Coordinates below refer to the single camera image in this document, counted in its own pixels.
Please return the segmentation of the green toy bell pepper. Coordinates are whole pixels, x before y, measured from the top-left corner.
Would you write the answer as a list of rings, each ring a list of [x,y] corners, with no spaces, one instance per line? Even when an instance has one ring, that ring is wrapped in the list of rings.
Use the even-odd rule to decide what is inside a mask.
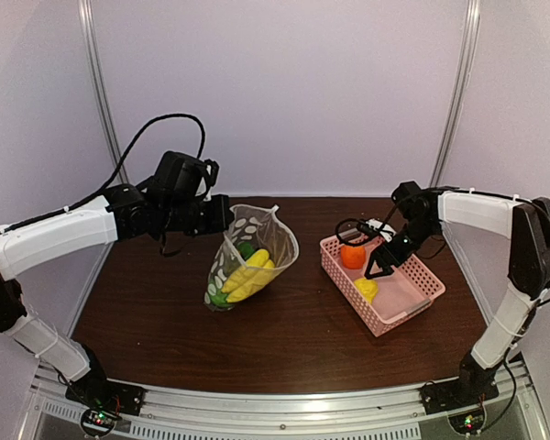
[[[236,246],[236,249],[243,260],[248,260],[256,252],[255,247],[249,242],[241,242]]]

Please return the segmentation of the orange toy fruit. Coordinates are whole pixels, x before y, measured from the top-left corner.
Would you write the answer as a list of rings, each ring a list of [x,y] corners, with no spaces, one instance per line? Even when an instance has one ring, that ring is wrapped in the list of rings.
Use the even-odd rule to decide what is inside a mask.
[[[349,270],[360,270],[367,260],[367,251],[364,247],[343,245],[340,248],[342,265]]]

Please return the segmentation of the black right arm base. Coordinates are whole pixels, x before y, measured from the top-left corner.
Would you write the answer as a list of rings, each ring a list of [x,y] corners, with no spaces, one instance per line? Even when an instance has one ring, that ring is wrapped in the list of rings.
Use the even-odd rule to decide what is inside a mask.
[[[450,412],[498,397],[499,391],[494,382],[496,371],[496,368],[482,368],[471,357],[463,359],[456,378],[443,382],[429,381],[420,388],[425,412]]]

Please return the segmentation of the yellow toy banana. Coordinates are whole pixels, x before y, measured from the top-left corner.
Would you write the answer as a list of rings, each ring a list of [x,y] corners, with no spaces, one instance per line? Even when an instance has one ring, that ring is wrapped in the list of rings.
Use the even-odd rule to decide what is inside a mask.
[[[270,283],[274,269],[270,253],[260,248],[226,279],[221,292],[228,294],[230,304],[242,302]]]

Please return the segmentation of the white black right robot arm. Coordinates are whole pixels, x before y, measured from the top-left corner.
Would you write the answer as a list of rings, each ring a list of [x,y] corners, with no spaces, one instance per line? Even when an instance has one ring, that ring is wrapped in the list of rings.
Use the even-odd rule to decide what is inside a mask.
[[[498,367],[523,335],[550,290],[550,200],[533,200],[455,187],[401,183],[392,193],[402,229],[375,247],[364,275],[388,277],[444,225],[469,226],[509,239],[507,291],[483,336],[470,351],[473,364]]]

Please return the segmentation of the clear polka dot zip bag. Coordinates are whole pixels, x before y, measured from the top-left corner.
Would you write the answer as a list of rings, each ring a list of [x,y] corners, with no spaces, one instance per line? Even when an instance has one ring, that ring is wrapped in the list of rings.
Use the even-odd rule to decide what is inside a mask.
[[[299,257],[299,242],[271,208],[246,203],[230,208],[233,222],[224,232],[207,277],[203,301],[227,311],[262,291]]]

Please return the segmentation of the green striped toy watermelon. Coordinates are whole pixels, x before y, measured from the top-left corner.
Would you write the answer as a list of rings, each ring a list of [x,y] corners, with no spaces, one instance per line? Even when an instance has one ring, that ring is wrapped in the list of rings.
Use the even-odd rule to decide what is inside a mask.
[[[228,296],[227,293],[221,293],[221,292],[218,292],[215,295],[211,295],[210,296],[211,304],[217,308],[228,309],[231,307],[231,304],[227,301],[227,296]]]

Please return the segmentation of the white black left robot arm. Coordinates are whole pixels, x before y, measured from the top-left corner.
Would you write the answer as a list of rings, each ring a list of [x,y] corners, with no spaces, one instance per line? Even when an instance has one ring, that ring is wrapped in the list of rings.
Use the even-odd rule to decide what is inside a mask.
[[[87,348],[60,336],[22,302],[17,276],[76,251],[148,235],[163,242],[222,233],[233,221],[226,195],[210,194],[218,164],[169,151],[137,185],[106,185],[85,201],[0,226],[0,333],[50,363],[94,407],[113,400],[113,386]]]

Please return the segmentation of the yellow toy lemon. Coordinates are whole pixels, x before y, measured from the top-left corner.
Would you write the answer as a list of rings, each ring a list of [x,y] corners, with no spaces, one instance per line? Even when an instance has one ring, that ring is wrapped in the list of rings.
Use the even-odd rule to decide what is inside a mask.
[[[380,287],[375,280],[366,278],[355,280],[354,286],[368,304],[372,304],[380,291]]]

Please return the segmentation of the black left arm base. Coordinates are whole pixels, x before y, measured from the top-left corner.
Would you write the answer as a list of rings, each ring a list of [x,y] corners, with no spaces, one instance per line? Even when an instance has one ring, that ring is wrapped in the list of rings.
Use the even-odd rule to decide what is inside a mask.
[[[145,390],[137,385],[110,380],[97,356],[82,345],[89,359],[90,370],[76,381],[71,381],[65,397],[91,409],[113,414],[140,415]]]

